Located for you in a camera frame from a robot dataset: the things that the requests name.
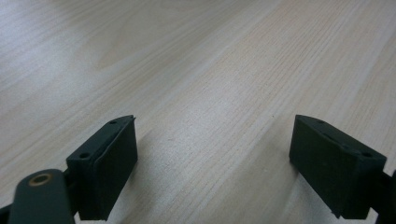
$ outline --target screw hole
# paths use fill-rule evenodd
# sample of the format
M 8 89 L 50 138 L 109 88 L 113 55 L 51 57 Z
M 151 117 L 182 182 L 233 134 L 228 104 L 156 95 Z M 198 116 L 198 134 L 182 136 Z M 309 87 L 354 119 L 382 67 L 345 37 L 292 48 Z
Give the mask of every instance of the screw hole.
M 81 155 L 79 155 L 79 157 L 82 158 L 82 159 L 88 158 L 88 157 L 90 157 L 90 153 L 84 152 Z
M 361 155 L 363 155 L 365 157 L 373 157 L 373 155 L 368 152 L 363 152 L 363 153 L 361 153 Z
M 29 185 L 31 187 L 41 186 L 49 182 L 50 178 L 51 178 L 51 174 L 37 175 L 29 180 Z

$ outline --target light wood surface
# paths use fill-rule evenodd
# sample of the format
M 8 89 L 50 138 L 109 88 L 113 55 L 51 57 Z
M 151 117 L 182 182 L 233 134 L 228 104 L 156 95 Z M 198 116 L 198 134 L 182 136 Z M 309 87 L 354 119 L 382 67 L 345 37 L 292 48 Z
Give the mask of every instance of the light wood surface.
M 288 153 L 303 114 L 396 169 L 396 1 L 1 4 L 1 206 L 133 114 L 139 162 L 107 223 L 374 223 L 336 219 Z

